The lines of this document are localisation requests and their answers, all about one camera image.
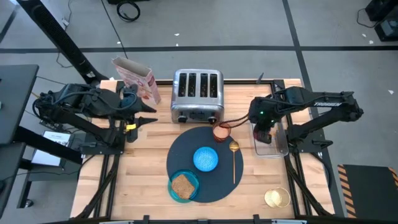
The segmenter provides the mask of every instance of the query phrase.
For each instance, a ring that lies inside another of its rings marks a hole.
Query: toaster
[[[213,124],[224,117],[224,77],[220,71],[180,69],[174,74],[172,93],[174,123]]]

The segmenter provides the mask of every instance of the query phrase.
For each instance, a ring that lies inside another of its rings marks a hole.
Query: gold spoon
[[[234,184],[235,184],[235,152],[239,150],[239,144],[236,141],[231,141],[229,144],[229,149],[234,154]]]

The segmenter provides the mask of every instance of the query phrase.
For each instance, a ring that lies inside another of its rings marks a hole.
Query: gray floor
[[[62,11],[68,0],[58,0]],[[357,25],[356,11],[370,0],[289,0],[301,46],[398,45],[380,42],[374,29]],[[116,8],[106,3],[109,15],[125,47],[278,45],[293,46],[284,6],[279,0],[151,0],[139,2],[142,16],[125,23]],[[0,1],[0,30],[14,6]],[[120,47],[118,38],[97,0],[72,0],[68,33],[79,47]],[[371,24],[362,13],[360,21]],[[52,49],[54,45],[23,10],[0,42],[0,49]],[[111,59],[121,52],[85,53],[102,74],[119,78]],[[301,78],[294,51],[178,51],[128,52],[128,57],[152,68],[157,79],[172,78],[180,68],[214,68],[225,78]],[[60,68],[57,54],[0,54],[0,65],[34,63],[39,76],[61,83],[83,80],[74,68]],[[398,170],[398,51],[303,52],[314,91],[355,91],[364,116],[355,123],[336,123],[325,128],[334,166],[361,164],[390,166]],[[68,65],[61,56],[60,61]],[[63,85],[37,79],[34,93],[61,89]],[[31,112],[30,99],[27,111]],[[41,133],[38,120],[25,113],[21,125]],[[0,223],[42,223],[69,217],[76,181],[39,182],[29,198],[32,208],[16,210],[23,181],[18,177]]]

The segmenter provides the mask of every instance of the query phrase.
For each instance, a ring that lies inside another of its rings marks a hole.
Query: yellow black striped tape
[[[396,186],[398,187],[398,175],[397,175],[397,172],[391,167],[388,167],[388,169],[392,172],[392,177],[394,178],[394,182],[396,183]]]
[[[353,194],[351,193],[351,190],[349,188],[347,171],[343,165],[338,165],[337,170],[340,178],[341,188],[343,189],[343,196],[346,204],[348,218],[356,218]]]

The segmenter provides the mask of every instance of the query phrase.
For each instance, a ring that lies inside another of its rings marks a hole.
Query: wooden table
[[[301,86],[299,79],[285,79],[285,87]],[[116,81],[103,81],[101,88],[115,90]],[[247,122],[234,128],[231,136],[239,143],[244,160],[244,170],[239,185],[225,198],[212,203],[178,203],[167,191],[169,178],[166,171],[167,153],[177,136],[184,131],[204,124],[174,124],[171,122],[171,86],[159,86],[162,101],[158,105],[146,102],[157,110],[155,114],[138,116],[158,118],[158,122],[139,128],[138,140],[126,144],[120,158],[116,191],[113,202],[112,220],[142,220],[150,215],[151,220],[192,220],[192,219],[252,219],[254,214],[260,218],[293,218],[290,204],[285,208],[270,208],[264,201],[264,193],[276,187],[289,190],[287,173],[283,158],[262,159],[254,152],[251,127]],[[225,85],[225,120],[236,119],[248,112],[250,101],[255,96],[271,93],[269,85]],[[305,123],[310,119],[308,110],[292,114],[294,123]],[[102,127],[108,121],[94,119]],[[329,212],[333,206],[323,166],[309,154],[301,156],[307,186]],[[95,156],[85,164],[80,172],[71,217],[78,215],[90,201],[98,188],[103,156]],[[106,198],[103,197],[101,214],[104,215]],[[301,192],[298,202],[303,213]]]

